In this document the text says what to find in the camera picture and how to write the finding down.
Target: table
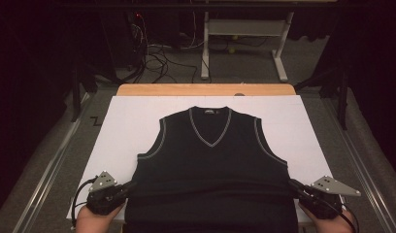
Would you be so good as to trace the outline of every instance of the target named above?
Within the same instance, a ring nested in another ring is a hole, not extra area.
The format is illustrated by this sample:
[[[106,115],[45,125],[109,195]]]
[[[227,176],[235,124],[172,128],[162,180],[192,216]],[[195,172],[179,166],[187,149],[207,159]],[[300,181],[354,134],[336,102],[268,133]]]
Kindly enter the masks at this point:
[[[312,183],[332,177],[301,97],[290,84],[124,84],[111,102],[81,183],[104,170],[118,183],[130,181],[137,154],[147,151],[158,134],[158,120],[191,106],[228,106],[261,117],[270,148],[288,162],[291,178]],[[85,201],[87,190],[77,203]],[[296,210],[299,224],[310,225]],[[115,221],[124,222],[124,209]]]
[[[316,2],[327,3],[337,0],[221,0],[220,2]],[[291,26],[293,12],[288,12],[286,19],[282,20],[246,20],[246,19],[210,19],[209,13],[205,12],[204,17],[204,48],[202,52],[201,78],[203,80],[210,76],[210,52],[208,42],[210,35],[236,35],[236,36],[271,36],[280,37],[280,44],[276,50],[272,50],[272,56],[276,65],[280,81],[288,82],[288,77],[283,68],[281,53],[286,41],[286,37]]]

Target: metal bracket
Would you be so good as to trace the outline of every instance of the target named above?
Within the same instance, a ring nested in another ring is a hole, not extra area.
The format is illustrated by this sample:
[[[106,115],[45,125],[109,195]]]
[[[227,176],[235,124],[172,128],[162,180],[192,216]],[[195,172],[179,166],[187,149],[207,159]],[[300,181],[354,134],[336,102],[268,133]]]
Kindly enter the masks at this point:
[[[340,194],[345,196],[361,196],[361,192],[347,186],[346,184],[340,183],[337,180],[324,176],[314,183],[311,183],[311,187],[322,192],[329,194]]]
[[[103,171],[89,188],[89,192],[98,191],[116,185],[116,180],[107,171]]]

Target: armhole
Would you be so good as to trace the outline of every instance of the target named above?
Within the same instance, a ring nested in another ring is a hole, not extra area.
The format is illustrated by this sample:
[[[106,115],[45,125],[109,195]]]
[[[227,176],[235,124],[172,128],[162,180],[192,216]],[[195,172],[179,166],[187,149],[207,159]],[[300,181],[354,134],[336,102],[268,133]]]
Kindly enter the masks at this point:
[[[278,156],[274,155],[273,151],[270,149],[268,146],[267,140],[265,139],[264,131],[262,130],[262,123],[260,118],[254,118],[253,121],[254,124],[254,130],[255,130],[255,135],[256,139],[258,141],[259,147],[271,158],[275,159],[277,162],[280,164],[287,166],[287,163],[285,160],[279,158]]]
[[[162,148],[162,145],[164,144],[164,141],[165,141],[166,131],[167,131],[165,118],[162,118],[159,120],[159,127],[160,127],[160,129],[159,129],[158,136],[156,137],[155,142],[153,143],[152,147],[146,153],[139,153],[138,159],[152,158]]]

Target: wire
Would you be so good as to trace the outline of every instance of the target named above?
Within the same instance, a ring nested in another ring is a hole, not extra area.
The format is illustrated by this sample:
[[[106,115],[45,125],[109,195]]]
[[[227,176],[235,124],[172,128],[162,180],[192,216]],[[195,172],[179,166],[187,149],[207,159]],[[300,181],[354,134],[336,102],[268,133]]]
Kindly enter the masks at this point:
[[[98,178],[98,176],[95,176],[94,179],[88,180],[86,182],[84,182],[83,184],[81,184],[81,186],[78,188],[77,192],[75,193],[75,197],[74,197],[74,201],[72,203],[72,210],[71,210],[71,221],[72,221],[72,228],[71,229],[75,229],[75,227],[77,226],[77,220],[75,219],[75,208],[79,205],[77,205],[77,199],[78,199],[78,195],[80,194],[81,190],[89,183],[94,183],[96,181],[96,179]]]
[[[147,37],[146,22],[144,21],[144,18],[143,18],[143,16],[141,14],[137,14],[137,17],[139,17],[141,19],[141,21],[143,22],[145,39],[146,39],[146,43],[147,43],[147,55],[148,55],[149,54],[149,49],[148,49],[148,37]]]
[[[129,80],[136,79],[137,77],[142,76],[143,73],[144,73],[145,67],[146,67],[146,66],[145,66],[145,63],[144,63],[144,61],[142,60],[141,63],[140,63],[140,65],[137,66],[137,69],[136,69],[134,72],[132,72],[131,74],[127,75],[127,76],[124,77],[124,78],[121,78],[121,80],[127,82],[127,81],[129,81]],[[115,84],[115,82],[112,82],[112,81],[105,81],[105,80],[100,79],[100,78],[98,78],[98,77],[95,77],[95,81],[98,82],[98,83],[102,83],[102,84]]]
[[[248,47],[261,47],[268,41],[268,39],[271,38],[271,37],[268,37],[268,36],[267,37],[264,37],[264,36],[255,36],[255,37],[253,37],[253,36],[245,36],[245,37],[240,37],[237,40],[232,40],[232,39],[229,39],[229,38],[224,37],[224,36],[215,36],[215,35],[213,35],[212,37],[215,38],[215,39],[219,39],[219,40],[222,40],[222,41],[225,42],[225,44],[226,44],[225,48],[222,49],[222,50],[228,49],[228,46],[229,46],[230,43],[231,44],[238,44],[238,45],[248,46]],[[261,43],[256,44],[256,45],[239,42],[240,40],[243,40],[243,39],[246,39],[246,38],[259,38],[259,39],[264,39],[264,40]]]
[[[344,207],[346,207],[346,210],[349,211],[352,214],[352,217],[355,219],[355,224],[356,224],[356,232],[359,232],[359,222],[358,218],[356,218],[356,215],[353,213],[352,209],[348,207],[346,204],[342,204]]]
[[[213,83],[213,78],[211,78],[211,71],[210,71],[210,67],[208,66],[208,64],[205,62],[204,57],[201,57],[202,63],[204,63],[204,65],[207,67],[208,69],[208,78],[210,79],[210,83]]]
[[[193,68],[193,69],[194,69],[194,73],[192,74],[191,83],[194,83],[194,77],[195,77],[195,74],[197,73],[198,67],[193,66],[193,65],[184,65],[184,64],[180,64],[180,63],[178,63],[178,62],[175,62],[175,61],[170,60],[170,59],[165,55],[165,50],[164,50],[164,49],[162,49],[162,54],[163,54],[163,56],[165,57],[165,59],[167,59],[168,62],[170,62],[170,63],[172,63],[172,64],[174,64],[174,65],[179,65],[179,66],[184,66],[184,67]]]
[[[142,58],[142,60],[141,60],[141,66],[143,66],[142,72],[141,72],[138,76],[135,77],[135,80],[134,80],[133,83],[139,83],[141,77],[143,76],[145,70],[147,69],[146,58],[145,58],[144,56],[143,56],[143,58]]]
[[[202,45],[204,45],[204,42],[201,42],[200,44],[193,46],[193,47],[181,47],[180,50],[191,50],[191,49],[196,49],[196,48],[200,48]],[[162,44],[149,44],[150,47],[162,47],[162,48],[167,48],[167,49],[172,49],[173,47],[171,46],[165,46]]]
[[[208,44],[208,49],[209,50],[214,50],[214,51],[225,51],[225,50],[227,50],[228,49],[228,47],[229,47],[229,42],[228,42],[228,40],[224,40],[223,38],[220,38],[220,37],[215,37],[216,39],[219,39],[219,40],[222,40],[223,42],[225,42],[225,48],[222,48],[221,50],[220,49],[214,49],[214,48],[211,48],[210,47],[210,44]]]
[[[155,69],[147,68],[148,70],[159,74],[159,77],[156,78],[152,83],[157,83],[159,80],[161,80],[165,76],[170,77],[172,80],[175,81],[175,83],[177,82],[172,76],[167,74],[168,73],[168,62],[166,60],[160,59],[154,54],[150,54],[149,56],[154,57],[155,59],[153,59],[153,60],[156,60],[159,63],[161,63],[161,66],[158,68],[155,68]]]
[[[81,202],[80,204],[77,204],[75,207],[77,208],[78,206],[84,205],[86,202]]]
[[[144,39],[143,30],[142,30],[141,27],[138,26],[137,24],[132,23],[131,25],[138,29],[138,30],[136,31],[136,34],[135,34],[134,38],[137,38],[137,36],[138,36],[138,31],[140,31],[141,36],[140,36],[140,44],[138,45],[138,48],[139,48],[139,47],[141,46],[141,44],[143,43],[143,39]]]
[[[322,200],[322,199],[320,199],[320,198],[315,198],[315,200],[317,200],[317,201],[319,201],[319,202],[325,204],[326,206],[328,206],[329,208],[331,208],[333,211],[335,211],[340,217],[342,217],[342,218],[346,221],[346,223],[348,223],[348,225],[351,227],[353,233],[359,233],[359,228],[355,228],[355,226],[353,225],[353,223],[352,223],[343,213],[341,213],[340,211],[338,211],[337,209],[335,209],[331,204],[329,204],[328,202],[326,202],[326,201],[324,201],[324,200]]]
[[[195,12],[192,12],[192,15],[193,15],[193,18],[194,18],[194,37],[193,37],[193,39],[192,39],[191,45],[189,45],[189,47],[187,47],[186,49],[189,49],[189,48],[191,48],[191,47],[194,45],[194,42],[195,42],[195,35],[196,35],[196,31],[197,31],[197,23],[196,23],[196,15],[195,15]]]

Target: sweater vest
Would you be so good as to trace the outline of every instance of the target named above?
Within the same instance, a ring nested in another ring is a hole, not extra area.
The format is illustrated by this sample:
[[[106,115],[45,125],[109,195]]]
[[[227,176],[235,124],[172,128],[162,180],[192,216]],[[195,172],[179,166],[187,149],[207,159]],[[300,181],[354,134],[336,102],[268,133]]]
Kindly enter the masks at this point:
[[[138,154],[128,232],[298,232],[287,163],[260,118],[192,107],[159,122]]]

